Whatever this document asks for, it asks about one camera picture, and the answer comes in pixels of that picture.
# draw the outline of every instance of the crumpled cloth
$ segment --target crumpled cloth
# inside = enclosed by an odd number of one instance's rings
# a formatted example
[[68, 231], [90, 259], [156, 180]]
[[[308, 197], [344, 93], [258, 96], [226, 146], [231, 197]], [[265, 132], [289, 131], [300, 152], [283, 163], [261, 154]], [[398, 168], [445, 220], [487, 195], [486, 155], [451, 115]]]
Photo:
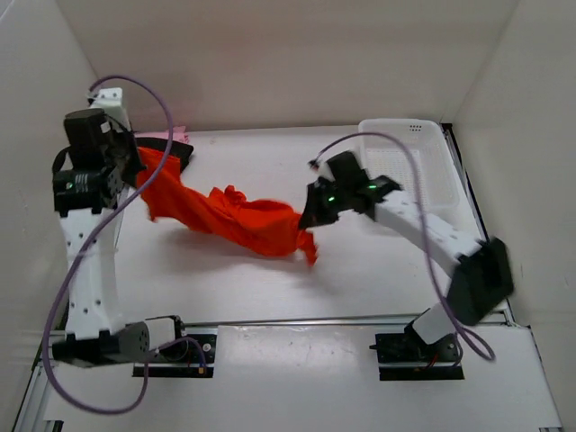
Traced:
[[[161, 152], [150, 148], [139, 148], [139, 154], [147, 169], [138, 174], [137, 186], [148, 180], [162, 158]], [[273, 200], [248, 201], [233, 185], [224, 191], [215, 187], [204, 196], [181, 183], [176, 157], [168, 158], [141, 197], [153, 221], [173, 218], [190, 230], [224, 237], [265, 257], [285, 257], [299, 249], [310, 266], [316, 262], [314, 237], [298, 229], [301, 215], [290, 205]]]

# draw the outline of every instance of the pink cloth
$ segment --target pink cloth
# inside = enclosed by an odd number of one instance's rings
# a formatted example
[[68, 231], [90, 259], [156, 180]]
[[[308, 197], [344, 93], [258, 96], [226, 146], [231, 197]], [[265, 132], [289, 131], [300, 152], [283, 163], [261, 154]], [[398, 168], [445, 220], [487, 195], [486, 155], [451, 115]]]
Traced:
[[[174, 132], [174, 141], [183, 142], [184, 144], [188, 144], [188, 134], [186, 133], [185, 126], [176, 126], [172, 129]], [[136, 138], [161, 138], [162, 140], [168, 139], [168, 131], [165, 130], [164, 132], [143, 132], [137, 133]]]

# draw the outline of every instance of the black mounting bracket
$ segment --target black mounting bracket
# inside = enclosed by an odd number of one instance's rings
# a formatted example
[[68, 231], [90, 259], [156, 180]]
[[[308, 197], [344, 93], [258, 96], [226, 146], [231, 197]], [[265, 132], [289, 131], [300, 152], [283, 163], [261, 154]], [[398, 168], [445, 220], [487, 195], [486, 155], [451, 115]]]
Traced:
[[376, 351], [380, 381], [463, 380], [459, 346], [447, 335], [430, 346], [416, 344], [405, 333], [380, 333], [370, 349]]
[[[160, 351], [150, 361], [148, 377], [150, 378], [212, 378], [214, 376], [214, 362], [216, 360], [217, 334], [187, 334], [194, 338], [202, 347], [206, 358], [207, 368], [199, 366], [200, 354], [198, 349], [185, 341], [182, 344], [171, 346]], [[134, 365], [132, 376], [144, 376], [144, 366]]]

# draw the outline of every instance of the wire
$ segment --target wire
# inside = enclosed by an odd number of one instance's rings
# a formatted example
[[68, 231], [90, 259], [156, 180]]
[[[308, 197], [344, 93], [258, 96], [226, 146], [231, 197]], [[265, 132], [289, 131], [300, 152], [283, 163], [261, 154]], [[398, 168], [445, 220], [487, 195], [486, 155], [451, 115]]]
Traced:
[[430, 363], [428, 363], [425, 367], [424, 367], [424, 371], [426, 371], [427, 369], [431, 368], [433, 365], [436, 364], [436, 362], [438, 361], [438, 354], [434, 354], [434, 357], [432, 357], [432, 360], [430, 360]]
[[[412, 154], [410, 153], [410, 151], [408, 150], [406, 145], [402, 141], [400, 141], [399, 139], [397, 139], [393, 135], [389, 135], [388, 133], [383, 133], [383, 132], [351, 133], [350, 135], [346, 135], [345, 137], [337, 139], [336, 141], [328, 144], [325, 148], [323, 148], [319, 152], [319, 154], [316, 156], [316, 158], [310, 162], [310, 166], [311, 167], [317, 167], [319, 165], [320, 156], [322, 156], [322, 154], [324, 154], [327, 150], [333, 148], [334, 146], [341, 143], [342, 141], [350, 140], [350, 139], [355, 138], [355, 137], [379, 137], [379, 138], [383, 138], [385, 140], [389, 140], [389, 141], [393, 142], [404, 153], [404, 156], [406, 157], [406, 159], [409, 162], [410, 169], [412, 170], [412, 175], [414, 177], [414, 189], [416, 192], [415, 204], [418, 207], [418, 212], [419, 212], [419, 217], [420, 217], [420, 226], [421, 226], [421, 230], [422, 230], [422, 250], [424, 251], [424, 256], [425, 256], [426, 264], [427, 264], [427, 270], [428, 270], [428, 273], [430, 275], [430, 281], [432, 282], [432, 286], [434, 287], [434, 291], [436, 292], [436, 295], [437, 295], [438, 299], [440, 300], [440, 303], [442, 304], [442, 307], [444, 308], [446, 315], [450, 319], [450, 322], [452, 322], [452, 325], [454, 326], [454, 329], [456, 330], [456, 334], [461, 336], [462, 339], [464, 340], [464, 342], [466, 342], [466, 344], [468, 344], [468, 346], [472, 349], [472, 351], [474, 353], [476, 353], [478, 356], [480, 356], [481, 358], [483, 358], [484, 360], [487, 360], [489, 362], [495, 361], [496, 360], [496, 354], [494, 353], [494, 350], [492, 349], [492, 347], [480, 335], [478, 335], [477, 333], [473, 332], [469, 328], [466, 328], [462, 324], [460, 324], [460, 322], [458, 321], [458, 319], [456, 319], [454, 313], [450, 309], [450, 306], [448, 305], [448, 301], [446, 300], [446, 297], [442, 294], [440, 284], [438, 283], [438, 280], [437, 280], [436, 271], [434, 270], [434, 264], [432, 261], [432, 254], [430, 252], [430, 236], [428, 234], [428, 225], [426, 224], [426, 213], [424, 212], [422, 189], [420, 187], [420, 179], [419, 179], [419, 174], [418, 174], [418, 166], [416, 165], [416, 161], [414, 160], [414, 157], [412, 156]], [[479, 346], [476, 343], [474, 343], [472, 338], [476, 339], [480, 343], [480, 345], [482, 345], [485, 348], [486, 352], [482, 351], [479, 348]]]
[[462, 344], [458, 340], [458, 334], [454, 334], [454, 343], [456, 345], [456, 349], [458, 350], [458, 357], [454, 361], [451, 367], [457, 367], [462, 362], [462, 357], [464, 357], [464, 350], [462, 348]]
[[[69, 394], [60, 385], [60, 383], [56, 379], [56, 375], [54, 374], [54, 371], [52, 370], [52, 367], [50, 365], [50, 350], [49, 350], [49, 348], [50, 348], [50, 332], [51, 332], [52, 327], [54, 325], [54, 321], [56, 320], [56, 317], [58, 315], [59, 305], [62, 303], [62, 300], [64, 300], [64, 296], [66, 295], [68, 287], [70, 286], [70, 282], [74, 278], [74, 275], [76, 274], [77, 269], [80, 267], [80, 264], [82, 263], [82, 259], [84, 258], [86, 251], [90, 248], [90, 246], [93, 244], [94, 240], [96, 239], [98, 234], [100, 234], [100, 232], [104, 229], [104, 227], [106, 227], [106, 225], [108, 225], [116, 216], [118, 216], [121, 212], [123, 212], [123, 210], [126, 207], [128, 207], [128, 205], [130, 205], [140, 194], [142, 194], [142, 192], [144, 190], [146, 190], [146, 188], [148, 188], [152, 184], [152, 182], [154, 182], [154, 180], [156, 180], [156, 177], [158, 177], [158, 174], [160, 173], [160, 171], [164, 167], [164, 164], [166, 163], [168, 157], [170, 156], [170, 149], [172, 148], [172, 138], [173, 138], [173, 134], [174, 134], [174, 122], [172, 120], [172, 114], [168, 110], [166, 103], [164, 102], [162, 97], [160, 97], [160, 95], [158, 95], [154, 90], [152, 90], [146, 84], [140, 82], [138, 79], [132, 78], [130, 76], [125, 76], [125, 75], [104, 76], [104, 77], [96, 80], [90, 86], [90, 92], [93, 92], [102, 83], [109, 81], [111, 79], [122, 79], [124, 81], [129, 81], [133, 84], [136, 84], [137, 86], [142, 87], [144, 90], [146, 90], [152, 96], [154, 96], [154, 98], [157, 100], [157, 102], [162, 107], [162, 111], [164, 111], [164, 115], [166, 116], [166, 122], [168, 123], [168, 140], [166, 143], [166, 149], [164, 150], [164, 154], [162, 155], [162, 158], [160, 159], [160, 163], [158, 164], [156, 170], [154, 170], [154, 173], [152, 173], [150, 178], [146, 182], [144, 182], [144, 184], [142, 184], [133, 194], [131, 194], [126, 199], [126, 201], [119, 204], [118, 207], [116, 208], [116, 210], [114, 210], [112, 213], [110, 213], [108, 216], [106, 216], [96, 227], [94, 227], [92, 232], [86, 237], [84, 244], [79, 249], [78, 254], [76, 255], [76, 257], [72, 261], [72, 264], [70, 265], [70, 268], [68, 269], [66, 276], [64, 277], [64, 281], [62, 282], [62, 285], [60, 286], [58, 293], [56, 294], [56, 298], [54, 299], [54, 302], [52, 303], [52, 306], [50, 307], [48, 318], [46, 319], [46, 325], [44, 326], [44, 332], [42, 333], [42, 364], [44, 365], [44, 370], [46, 372], [48, 381], [52, 385], [52, 387], [54, 388], [56, 393], [63, 400], [65, 400], [66, 402], [70, 403], [71, 405], [73, 405], [74, 407], [76, 407], [78, 409], [81, 409], [81, 410], [84, 410], [87, 412], [91, 412], [93, 414], [104, 414], [104, 415], [125, 414], [127, 412], [134, 410], [136, 407], [138, 407], [140, 405], [140, 403], [142, 402], [142, 399], [144, 398], [144, 394], [146, 394], [146, 389], [148, 388], [148, 378], [149, 378], [149, 364], [148, 364], [148, 362], [146, 362], [144, 364], [144, 380], [142, 382], [142, 388], [140, 390], [140, 394], [139, 394], [138, 398], [131, 405], [129, 405], [127, 407], [119, 408], [119, 409], [103, 409], [103, 408], [93, 407], [91, 405], [85, 404], [82, 401], [74, 398], [74, 396]], [[202, 347], [200, 346], [200, 344], [198, 344], [198, 342], [195, 339], [193, 339], [191, 337], [181, 337], [181, 338], [176, 339], [172, 342], [169, 342], [168, 344], [165, 344], [163, 347], [171, 347], [172, 345], [180, 343], [183, 340], [188, 340], [188, 341], [192, 342], [200, 350], [200, 358], [202, 359], [202, 362], [205, 365], [206, 361], [205, 361], [205, 357], [204, 357], [204, 352], [202, 351]]]
[[186, 340], [186, 349], [184, 350], [184, 353], [182, 355], [180, 355], [178, 358], [170, 358], [170, 357], [166, 357], [165, 355], [162, 355], [168, 362], [179, 362], [180, 360], [182, 360], [184, 357], [186, 357], [186, 354], [188, 354], [188, 350], [190, 349], [190, 342], [188, 340]]

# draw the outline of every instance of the cable connector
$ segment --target cable connector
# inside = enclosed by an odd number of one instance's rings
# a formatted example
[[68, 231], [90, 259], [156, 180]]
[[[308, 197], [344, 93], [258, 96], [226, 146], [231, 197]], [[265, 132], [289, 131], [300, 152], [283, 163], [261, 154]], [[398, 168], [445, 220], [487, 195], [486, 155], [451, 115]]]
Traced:
[[311, 161], [308, 162], [308, 165], [310, 166], [311, 169], [313, 169], [314, 171], [318, 171], [320, 169], [320, 162], [318, 161], [318, 159], [313, 159]]

